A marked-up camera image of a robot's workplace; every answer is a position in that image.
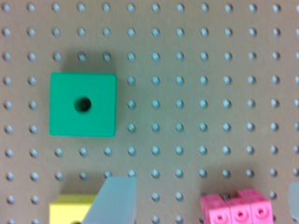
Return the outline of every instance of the pegboard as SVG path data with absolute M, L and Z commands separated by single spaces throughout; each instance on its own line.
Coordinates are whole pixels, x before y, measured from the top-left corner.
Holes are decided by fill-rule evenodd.
M 0 221 L 136 175 L 136 223 L 200 223 L 202 193 L 254 187 L 292 223 L 299 1 L 1 1 Z M 115 73 L 114 138 L 49 135 L 50 73 Z

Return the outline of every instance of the pegboard hole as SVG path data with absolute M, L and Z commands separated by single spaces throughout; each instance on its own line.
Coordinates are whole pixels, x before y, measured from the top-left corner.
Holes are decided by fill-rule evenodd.
M 272 200 L 275 200 L 276 198 L 277 198 L 277 194 L 274 192 L 274 191 L 271 191 L 270 193 L 269 193 L 269 198 L 270 199 L 272 199 Z
M 154 216 L 154 217 L 151 219 L 151 222 L 152 222 L 153 224 L 159 224 L 159 223 L 160 223 L 160 219 L 159 219 L 158 217 Z
M 201 52 L 200 53 L 200 58 L 206 62 L 208 60 L 208 54 L 206 52 Z
M 151 33 L 154 37 L 159 37 L 160 36 L 160 30 L 158 28 L 153 28 L 151 30 Z
M 152 152 L 152 154 L 155 155 L 155 156 L 159 156 L 159 155 L 160 155 L 160 149 L 157 148 L 157 147 L 153 147 L 153 148 L 151 149 L 151 152 Z
M 224 33 L 226 36 L 231 37 L 233 35 L 233 30 L 231 28 L 226 28 Z
M 135 5 L 132 3 L 129 3 L 127 6 L 127 9 L 129 12 L 135 12 Z
M 231 154 L 231 149 L 229 147 L 223 147 L 222 151 L 225 155 Z
M 208 36 L 208 29 L 207 28 L 202 28 L 201 29 L 201 34 L 202 34 L 202 36 L 207 37 Z
M 255 37 L 258 34 L 258 32 L 256 31 L 255 28 L 250 28 L 249 34 L 250 34 L 250 36 Z
M 199 124 L 199 129 L 202 132 L 206 132 L 207 131 L 207 125 L 205 123 L 200 123 Z
M 38 204 L 39 203 L 39 198 L 35 195 L 31 198 L 32 204 Z
M 128 35 L 129 35 L 130 37 L 135 37 L 135 30 L 134 30 L 133 28 L 129 28 L 129 29 L 128 29 Z
M 2 4 L 1 6 L 2 10 L 5 11 L 5 12 L 9 12 L 10 11 L 10 6 L 8 3 L 4 3 Z
M 52 33 L 53 33 L 53 35 L 54 35 L 55 37 L 59 37 L 59 36 L 62 35 L 60 29 L 57 28 L 57 27 L 55 27 L 55 28 L 52 29 Z
M 13 129 L 10 125 L 5 126 L 4 131 L 8 134 L 13 133 Z
M 82 157 L 86 157 L 88 155 L 88 151 L 85 147 L 82 147 L 78 152 Z
M 34 28 L 28 28 L 27 29 L 27 34 L 30 36 L 30 37 L 33 37 L 36 35 L 36 31 Z
M 152 175 L 152 177 L 155 178 L 155 179 L 158 179 L 158 178 L 160 177 L 160 173 L 159 173 L 159 171 L 157 171 L 157 170 L 153 170 L 153 171 L 151 172 L 151 175 Z
M 232 130 L 232 126 L 229 123 L 224 123 L 223 124 L 223 130 L 225 132 L 230 132 Z
M 254 177 L 254 172 L 253 172 L 252 170 L 247 170 L 247 171 L 246 171 L 246 175 L 247 175 L 248 177 Z
M 234 7 L 232 4 L 226 4 L 225 5 L 225 11 L 228 12 L 228 13 L 232 13 L 234 10 Z
M 14 199 L 14 197 L 11 196 L 11 195 L 9 195 L 9 196 L 7 197 L 7 203 L 8 203 L 8 204 L 14 204 L 14 203 L 15 203 L 15 199 Z
M 281 11 L 281 6 L 279 4 L 273 5 L 273 10 L 276 13 L 279 13 Z
M 128 106 L 129 106 L 130 109 L 135 109 L 136 108 L 136 104 L 132 100 L 128 102 Z
M 160 12 L 160 6 L 159 6 L 158 3 L 154 3 L 154 4 L 152 4 L 151 9 L 152 9 L 152 11 L 154 11 L 154 12 Z
M 185 34 L 184 30 L 182 28 L 177 28 L 177 35 L 178 37 L 183 37 Z
M 11 60 L 11 56 L 10 56 L 10 54 L 9 54 L 8 52 L 4 52 L 4 53 L 2 54 L 2 58 L 3 58 L 3 60 L 6 61 L 6 62 L 9 62 L 9 61 Z
M 104 177 L 105 178 L 109 178 L 109 177 L 111 177 L 112 176 L 112 173 L 110 172 L 110 171 L 105 171 L 104 172 Z
M 177 4 L 177 11 L 178 12 L 184 12 L 185 6 L 182 5 L 181 3 Z
M 160 195 L 158 193 L 153 193 L 151 195 L 151 199 L 155 202 L 159 202 L 160 201 Z
M 78 4 L 77 4 L 77 10 L 78 10 L 79 12 L 85 12 L 86 7 L 85 7 L 85 5 L 84 5 L 83 3 L 78 3 Z
M 155 132 L 158 133 L 160 131 L 160 126 L 157 123 L 153 123 L 151 126 L 151 129 Z
M 80 97 L 76 100 L 74 107 L 79 113 L 86 113 L 91 109 L 92 101 L 87 97 Z
M 60 6 L 58 3 L 53 3 L 52 4 L 52 9 L 54 12 L 59 12 L 60 11 Z
M 182 147 L 176 147 L 176 152 L 179 156 L 181 156 L 184 153 L 184 149 Z
M 272 154 L 278 154 L 278 147 L 271 146 L 270 151 L 272 152 Z
M 129 53 L 128 53 L 128 60 L 129 60 L 130 62 L 135 62 L 135 61 L 136 61 L 136 56 L 135 56 L 135 54 L 132 53 L 132 52 L 129 52 Z
M 231 77 L 224 77 L 223 81 L 226 85 L 231 85 L 233 80 Z
M 223 174 L 223 176 L 224 176 L 225 178 L 229 178 L 229 177 L 231 176 L 231 172 L 228 171 L 228 170 L 223 170 L 223 171 L 222 171 L 222 174 Z
M 205 86 L 207 84 L 207 77 L 200 77 L 200 82 Z
M 107 155 L 107 156 L 111 156 L 111 155 L 112 155 L 112 149 L 111 149 L 110 147 L 106 147 L 106 148 L 104 149 L 104 153 L 105 153 L 105 155 Z
M 103 29 L 103 35 L 106 36 L 106 37 L 111 36 L 111 31 L 110 31 L 110 29 L 107 28 L 107 27 L 105 27 L 105 28 Z
M 184 176 L 184 173 L 182 172 L 182 170 L 177 169 L 176 176 L 177 176 L 177 178 L 182 178 Z
M 176 130 L 177 130 L 179 133 L 181 133 L 181 132 L 184 131 L 184 126 L 183 126 L 181 123 L 178 123 L 178 124 L 176 125 Z
M 181 201 L 183 201 L 184 196 L 182 195 L 182 193 L 177 192 L 176 193 L 176 199 L 178 200 L 178 202 L 181 202 Z
M 159 103 L 159 101 L 157 101 L 157 100 L 153 100 L 153 101 L 151 102 L 151 105 L 152 105 L 152 107 L 153 107 L 154 109 L 159 109 L 159 108 L 160 108 L 160 103 Z
M 207 177 L 207 172 L 206 172 L 206 170 L 204 170 L 204 169 L 199 170 L 199 175 L 200 175 L 201 177 L 203 177 L 203 178 L 206 178 L 206 177 Z
M 251 12 L 256 12 L 258 10 L 258 7 L 255 4 L 250 4 L 249 9 Z
M 85 172 L 81 172 L 79 175 L 81 180 L 87 180 L 88 179 L 88 175 Z
M 248 123 L 247 124 L 247 129 L 250 131 L 250 132 L 253 132 L 255 130 L 255 125 L 253 123 Z
M 60 148 L 56 148 L 56 149 L 55 149 L 55 155 L 56 155 L 57 157 L 61 158 L 61 157 L 64 155 L 64 152 L 63 152 L 62 149 L 60 149 Z
M 200 147 L 199 147 L 199 152 L 200 152 L 200 154 L 202 154 L 202 155 L 206 155 L 206 154 L 207 154 L 207 149 L 206 149 L 206 147 L 204 147 L 204 146 L 200 146 Z
M 159 62 L 160 61 L 160 55 L 157 52 L 153 52 L 152 55 L 151 55 L 151 58 L 155 62 Z
M 10 32 L 10 30 L 6 27 L 6 28 L 3 28 L 3 30 L 2 30 L 2 34 L 3 34 L 3 36 L 5 36 L 5 37 L 9 37 L 9 36 L 11 35 L 11 32 Z
M 203 10 L 203 12 L 208 12 L 208 4 L 207 3 L 203 3 L 201 5 L 201 9 Z
M 55 174 L 55 178 L 58 180 L 58 181 L 61 181 L 64 179 L 64 175 L 61 173 L 61 172 L 57 172 Z
M 27 4 L 27 10 L 28 10 L 29 12 L 35 12 L 35 11 L 36 11 L 36 7 L 35 7 L 35 5 L 32 4 L 32 3 L 28 3 L 28 4 Z
M 12 103 L 10 101 L 5 101 L 3 106 L 6 110 L 10 110 L 12 108 Z
M 201 101 L 199 102 L 199 105 L 200 105 L 200 107 L 202 107 L 202 108 L 207 108 L 208 103 L 207 103 L 206 100 L 201 100 Z
M 130 156 L 135 156 L 136 155 L 136 150 L 133 147 L 129 147 L 128 153 Z
M 129 130 L 130 133 L 135 133 L 136 132 L 136 126 L 133 123 L 131 123 L 128 126 L 128 130 Z
M 227 61 L 227 62 L 230 62 L 232 59 L 233 59 L 233 54 L 231 52 L 225 52 L 224 53 L 224 59 Z
M 13 157 L 13 151 L 10 148 L 6 150 L 5 154 L 6 154 L 6 156 L 8 158 L 12 158 Z
M 104 3 L 104 4 L 102 5 L 102 9 L 103 9 L 105 12 L 109 12 L 109 11 L 111 10 L 111 8 L 110 8 L 110 4 L 108 4 L 108 3 Z
M 134 77 L 128 77 L 128 84 L 130 86 L 134 86 L 136 84 L 136 80 Z
M 254 153 L 254 147 L 248 146 L 248 147 L 246 148 L 246 150 L 247 150 L 247 152 L 248 152 L 250 155 L 252 155 L 252 154 Z
M 271 176 L 277 176 L 278 175 L 278 171 L 276 169 L 271 169 L 270 170 L 270 175 Z
M 255 101 L 254 100 L 248 100 L 247 101 L 247 105 L 250 107 L 250 108 L 253 108 L 255 106 Z

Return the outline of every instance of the pink block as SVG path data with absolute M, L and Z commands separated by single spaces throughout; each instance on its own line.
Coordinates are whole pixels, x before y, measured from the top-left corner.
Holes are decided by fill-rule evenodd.
M 252 195 L 262 196 L 260 191 L 258 191 L 257 189 L 241 189 L 237 191 L 237 196 L 240 198 L 245 198 Z
M 225 201 L 231 210 L 232 224 L 252 224 L 251 207 L 243 198 L 233 198 Z
M 205 204 L 206 224 L 231 224 L 230 209 L 224 201 Z
M 250 203 L 252 213 L 252 223 L 273 224 L 272 204 L 263 195 L 246 198 Z

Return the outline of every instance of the plastic toy block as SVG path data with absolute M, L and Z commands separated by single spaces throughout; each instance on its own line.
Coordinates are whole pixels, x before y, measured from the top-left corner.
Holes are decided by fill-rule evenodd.
M 117 79 L 113 74 L 52 73 L 50 134 L 112 137 Z
M 204 203 L 206 224 L 231 224 L 230 209 L 224 201 Z
M 251 207 L 243 198 L 233 198 L 225 201 L 231 211 L 232 224 L 252 224 Z
M 200 204 L 202 206 L 203 213 L 205 211 L 205 204 L 214 203 L 217 201 L 223 202 L 223 199 L 219 194 L 208 194 L 208 195 L 202 196 L 200 198 Z
M 246 198 L 248 196 L 253 196 L 253 195 L 263 196 L 262 193 L 260 191 L 258 191 L 257 189 L 242 189 L 242 190 L 237 191 L 238 197 Z
M 60 195 L 50 204 L 50 224 L 77 224 L 86 216 L 96 195 Z
M 253 224 L 273 224 L 272 204 L 263 195 L 247 197 L 250 203 Z
M 134 224 L 135 215 L 136 178 L 110 177 L 82 224 Z

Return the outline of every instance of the green block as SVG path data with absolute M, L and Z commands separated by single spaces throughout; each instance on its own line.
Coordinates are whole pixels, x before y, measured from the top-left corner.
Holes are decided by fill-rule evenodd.
M 116 129 L 114 74 L 52 73 L 50 134 L 112 137 Z

